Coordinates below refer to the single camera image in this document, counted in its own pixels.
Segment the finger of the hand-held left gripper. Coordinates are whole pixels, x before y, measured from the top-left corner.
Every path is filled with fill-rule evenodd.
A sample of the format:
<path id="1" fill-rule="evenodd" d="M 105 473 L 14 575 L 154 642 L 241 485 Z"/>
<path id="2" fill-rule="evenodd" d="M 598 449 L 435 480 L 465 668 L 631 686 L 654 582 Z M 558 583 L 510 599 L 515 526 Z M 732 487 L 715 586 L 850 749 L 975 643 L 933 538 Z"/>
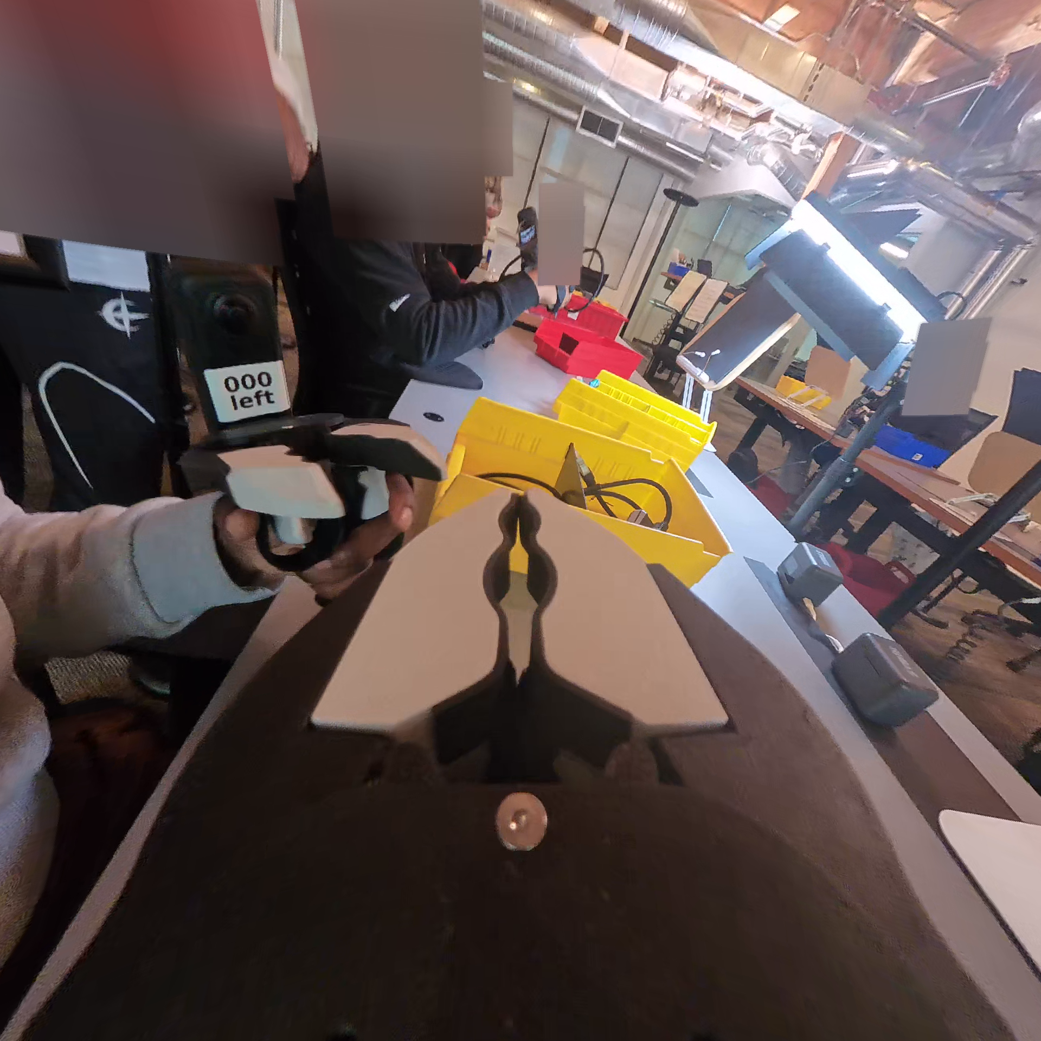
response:
<path id="1" fill-rule="evenodd" d="M 334 465 L 431 482 L 447 478 L 445 456 L 405 423 L 346 423 L 326 434 L 325 439 L 326 457 Z"/>
<path id="2" fill-rule="evenodd" d="M 220 452 L 220 462 L 226 493 L 243 510 L 303 519 L 345 516 L 327 469 L 290 449 L 231 449 Z"/>

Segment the person's left hand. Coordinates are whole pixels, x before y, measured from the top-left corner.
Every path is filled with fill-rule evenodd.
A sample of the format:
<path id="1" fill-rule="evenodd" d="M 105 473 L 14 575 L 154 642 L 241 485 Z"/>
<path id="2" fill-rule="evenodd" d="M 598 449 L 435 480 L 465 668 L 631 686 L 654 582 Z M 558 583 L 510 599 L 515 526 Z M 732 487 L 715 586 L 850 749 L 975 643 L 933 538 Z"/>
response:
<path id="1" fill-rule="evenodd" d="M 341 595 L 381 553 L 411 528 L 415 507 L 412 485 L 399 474 L 386 474 L 385 482 L 386 511 L 357 528 L 330 558 L 298 573 L 320 605 Z M 219 497 L 214 510 L 217 553 L 229 577 L 242 588 L 277 592 L 286 574 L 271 566 L 259 553 L 256 547 L 258 522 L 258 514 L 242 510 L 230 499 Z"/>

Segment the person's left forearm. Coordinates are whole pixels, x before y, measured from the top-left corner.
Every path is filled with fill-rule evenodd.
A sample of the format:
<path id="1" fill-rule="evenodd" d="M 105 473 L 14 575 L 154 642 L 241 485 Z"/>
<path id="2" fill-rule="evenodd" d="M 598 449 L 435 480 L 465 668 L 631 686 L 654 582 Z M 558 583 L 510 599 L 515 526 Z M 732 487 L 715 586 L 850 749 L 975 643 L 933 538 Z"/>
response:
<path id="1" fill-rule="evenodd" d="M 215 492 L 130 507 L 28 513 L 1 497 L 2 646 L 76 657 L 162 639 L 210 609 L 272 596 L 234 581 L 215 539 Z"/>

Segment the blue plastic bin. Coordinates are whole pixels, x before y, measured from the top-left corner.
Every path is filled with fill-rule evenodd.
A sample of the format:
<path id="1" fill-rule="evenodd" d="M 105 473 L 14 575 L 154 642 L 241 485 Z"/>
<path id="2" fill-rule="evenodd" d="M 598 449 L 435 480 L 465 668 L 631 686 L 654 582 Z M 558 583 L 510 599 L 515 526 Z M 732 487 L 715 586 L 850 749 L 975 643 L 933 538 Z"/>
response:
<path id="1" fill-rule="evenodd" d="M 954 454 L 953 449 L 931 445 L 915 434 L 888 423 L 878 431 L 875 448 L 895 459 L 926 469 L 939 468 Z"/>

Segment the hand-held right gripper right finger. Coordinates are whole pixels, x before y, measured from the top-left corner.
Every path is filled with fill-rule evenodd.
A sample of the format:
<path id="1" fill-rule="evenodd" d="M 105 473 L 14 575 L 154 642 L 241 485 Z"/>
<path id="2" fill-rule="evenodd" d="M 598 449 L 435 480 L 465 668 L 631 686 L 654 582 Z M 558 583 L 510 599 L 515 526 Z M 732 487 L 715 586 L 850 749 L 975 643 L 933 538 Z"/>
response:
<path id="1" fill-rule="evenodd" d="M 520 544 L 533 664 L 645 733 L 729 723 L 648 564 L 612 530 L 535 489 L 520 498 Z"/>

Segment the wood-framed black panel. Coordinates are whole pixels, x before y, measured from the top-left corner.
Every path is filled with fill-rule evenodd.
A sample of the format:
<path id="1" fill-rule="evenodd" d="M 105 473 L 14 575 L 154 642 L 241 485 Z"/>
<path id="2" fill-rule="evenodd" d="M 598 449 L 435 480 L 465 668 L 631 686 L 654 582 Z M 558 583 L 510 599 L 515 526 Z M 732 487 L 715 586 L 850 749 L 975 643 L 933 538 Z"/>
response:
<path id="1" fill-rule="evenodd" d="M 683 350 L 717 352 L 709 366 L 714 393 L 740 377 L 798 322 L 790 303 L 762 280 L 726 306 Z"/>

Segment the long wooden table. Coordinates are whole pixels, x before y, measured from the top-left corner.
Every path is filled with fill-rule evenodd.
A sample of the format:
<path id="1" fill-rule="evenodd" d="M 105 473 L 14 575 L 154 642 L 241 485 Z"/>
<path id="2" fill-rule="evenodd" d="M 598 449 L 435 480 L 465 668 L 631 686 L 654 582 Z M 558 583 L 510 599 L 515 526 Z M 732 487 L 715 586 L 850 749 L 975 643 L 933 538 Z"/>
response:
<path id="1" fill-rule="evenodd" d="M 775 429 L 792 441 L 799 435 L 809 435 L 812 440 L 829 442 L 840 449 L 852 441 L 849 437 L 836 437 L 834 427 L 819 412 L 803 408 L 747 377 L 737 379 L 734 397 L 755 417 L 740 441 L 741 446 L 752 448 L 766 428 Z M 862 452 L 856 467 L 870 475 L 877 484 L 887 487 L 892 496 L 909 503 L 915 514 L 929 516 L 955 533 L 963 533 L 985 513 L 981 504 L 957 504 L 955 500 L 966 496 L 967 489 L 945 475 L 896 459 L 875 448 Z M 1018 578 L 1039 586 L 1038 525 L 1022 531 L 1007 524 L 982 545 L 982 550 L 999 560 Z"/>

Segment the grey usb hub with cable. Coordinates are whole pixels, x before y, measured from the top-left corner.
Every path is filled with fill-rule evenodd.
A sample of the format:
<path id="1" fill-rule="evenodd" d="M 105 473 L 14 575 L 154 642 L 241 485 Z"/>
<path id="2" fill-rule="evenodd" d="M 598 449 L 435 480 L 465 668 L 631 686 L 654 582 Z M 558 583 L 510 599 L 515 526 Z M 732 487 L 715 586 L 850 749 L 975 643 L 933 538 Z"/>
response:
<path id="1" fill-rule="evenodd" d="M 477 474 L 477 478 L 512 491 L 538 488 L 566 505 L 592 509 L 609 519 L 621 519 L 654 531 L 668 532 L 672 524 L 672 496 L 663 484 L 650 478 L 601 481 L 583 465 L 573 473 L 563 473 L 562 480 L 556 484 L 516 472 L 485 472 Z M 638 489 L 657 494 L 660 518 L 654 518 L 648 508 L 636 500 Z"/>

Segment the led light panel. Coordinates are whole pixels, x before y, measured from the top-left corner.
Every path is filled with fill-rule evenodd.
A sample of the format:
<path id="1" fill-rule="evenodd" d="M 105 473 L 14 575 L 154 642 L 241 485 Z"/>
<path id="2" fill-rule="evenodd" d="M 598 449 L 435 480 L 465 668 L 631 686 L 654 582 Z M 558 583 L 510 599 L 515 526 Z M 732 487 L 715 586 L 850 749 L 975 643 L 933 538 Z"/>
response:
<path id="1" fill-rule="evenodd" d="M 924 324 L 944 307 L 816 191 L 744 257 L 836 354 L 866 366 L 864 385 L 880 393 L 911 355 Z"/>

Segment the tan wooden chair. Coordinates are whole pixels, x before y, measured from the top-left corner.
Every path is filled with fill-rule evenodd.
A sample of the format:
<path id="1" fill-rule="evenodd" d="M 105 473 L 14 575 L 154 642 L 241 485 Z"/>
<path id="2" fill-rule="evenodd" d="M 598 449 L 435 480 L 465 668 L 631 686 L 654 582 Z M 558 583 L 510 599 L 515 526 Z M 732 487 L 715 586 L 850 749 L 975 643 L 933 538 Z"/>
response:
<path id="1" fill-rule="evenodd" d="M 973 498 L 996 501 L 1040 462 L 1040 446 L 1005 431 L 987 434 L 968 474 Z"/>
<path id="2" fill-rule="evenodd" d="M 863 385 L 866 371 L 859 359 L 846 360 L 826 346 L 815 345 L 806 362 L 804 383 L 822 391 L 832 402 L 848 402 Z"/>

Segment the red bag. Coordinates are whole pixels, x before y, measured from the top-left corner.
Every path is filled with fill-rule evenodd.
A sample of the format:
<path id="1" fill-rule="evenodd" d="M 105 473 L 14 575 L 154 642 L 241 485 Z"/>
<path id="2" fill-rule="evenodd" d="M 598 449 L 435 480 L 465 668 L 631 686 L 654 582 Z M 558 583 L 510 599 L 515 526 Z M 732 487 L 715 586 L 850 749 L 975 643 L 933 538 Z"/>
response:
<path id="1" fill-rule="evenodd" d="M 815 542 L 840 572 L 845 588 L 875 619 L 909 587 L 916 575 L 900 562 L 880 562 L 835 542 Z"/>

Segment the white panel stand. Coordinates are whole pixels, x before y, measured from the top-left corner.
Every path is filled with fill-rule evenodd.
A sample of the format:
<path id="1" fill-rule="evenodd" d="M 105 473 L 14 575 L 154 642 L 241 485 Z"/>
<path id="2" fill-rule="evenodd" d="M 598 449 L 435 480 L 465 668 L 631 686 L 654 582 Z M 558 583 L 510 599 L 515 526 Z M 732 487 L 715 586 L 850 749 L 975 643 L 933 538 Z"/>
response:
<path id="1" fill-rule="evenodd" d="M 678 354 L 677 363 L 684 373 L 681 406 L 708 423 L 711 411 L 713 384 L 709 366 L 717 352 L 685 349 Z"/>
<path id="2" fill-rule="evenodd" d="M 1040 826 L 944 810 L 945 842 L 1017 944 L 1040 968 Z"/>

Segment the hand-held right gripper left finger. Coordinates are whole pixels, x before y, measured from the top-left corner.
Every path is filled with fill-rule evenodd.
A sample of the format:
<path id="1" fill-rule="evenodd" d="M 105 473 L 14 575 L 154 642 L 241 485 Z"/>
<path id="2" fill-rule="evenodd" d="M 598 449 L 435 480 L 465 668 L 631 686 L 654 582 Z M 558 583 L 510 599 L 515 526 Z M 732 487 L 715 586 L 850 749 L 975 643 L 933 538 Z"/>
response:
<path id="1" fill-rule="evenodd" d="M 508 527 L 504 488 L 427 528 L 390 561 L 310 720 L 318 728 L 407 733 L 507 666 Z"/>

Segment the black floor lamp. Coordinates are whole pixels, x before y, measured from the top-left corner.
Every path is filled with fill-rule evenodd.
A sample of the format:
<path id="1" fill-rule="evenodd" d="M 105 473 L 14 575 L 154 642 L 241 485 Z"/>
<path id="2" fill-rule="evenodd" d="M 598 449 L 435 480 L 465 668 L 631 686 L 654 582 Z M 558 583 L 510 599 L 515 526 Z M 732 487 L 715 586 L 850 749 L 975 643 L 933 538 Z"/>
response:
<path id="1" fill-rule="evenodd" d="M 640 298 L 644 294 L 644 290 L 646 289 L 648 286 L 648 282 L 650 282 L 650 279 L 652 278 L 653 268 L 656 266 L 659 254 L 661 253 L 667 239 L 670 236 L 672 224 L 676 221 L 677 215 L 680 214 L 680 211 L 682 209 L 694 208 L 699 205 L 699 200 L 693 195 L 690 195 L 690 193 L 687 191 L 682 191 L 678 188 L 667 188 L 663 189 L 663 196 L 667 201 L 670 201 L 671 210 L 663 227 L 663 230 L 660 234 L 660 237 L 651 253 L 650 260 L 648 261 L 648 265 L 645 266 L 644 270 L 644 276 L 642 276 L 642 280 L 640 281 L 639 286 L 634 295 L 634 299 L 629 308 L 626 322 L 621 328 L 623 333 L 628 331 L 629 325 L 631 324 L 631 321 L 634 318 L 636 308 L 640 302 Z"/>

